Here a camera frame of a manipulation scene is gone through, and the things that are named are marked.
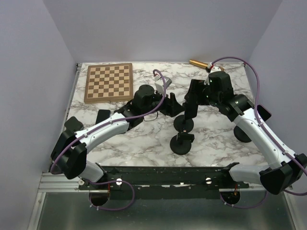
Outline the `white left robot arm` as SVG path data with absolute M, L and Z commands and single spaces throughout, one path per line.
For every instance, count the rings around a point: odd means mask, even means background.
M 113 136 L 135 128 L 144 116 L 161 112 L 174 117 L 183 110 L 174 93 L 166 95 L 165 92 L 155 92 L 150 85 L 142 85 L 132 100 L 104 121 L 76 132 L 63 131 L 51 153 L 53 165 L 50 171 L 58 167 L 67 179 L 81 177 L 89 180 L 95 189 L 102 189 L 106 185 L 106 177 L 101 166 L 87 160 L 91 150 Z

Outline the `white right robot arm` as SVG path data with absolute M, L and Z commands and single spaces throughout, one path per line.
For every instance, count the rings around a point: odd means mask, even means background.
M 267 166 L 231 164 L 221 175 L 223 186 L 237 182 L 262 185 L 277 195 L 300 179 L 307 166 L 305 154 L 286 146 L 265 123 L 270 113 L 260 115 L 258 107 L 243 94 L 234 94 L 230 76 L 224 71 L 212 72 L 208 80 L 192 79 L 184 97 L 185 119 L 195 118 L 200 105 L 214 106 L 235 124 L 236 138 L 253 142 L 264 156 Z

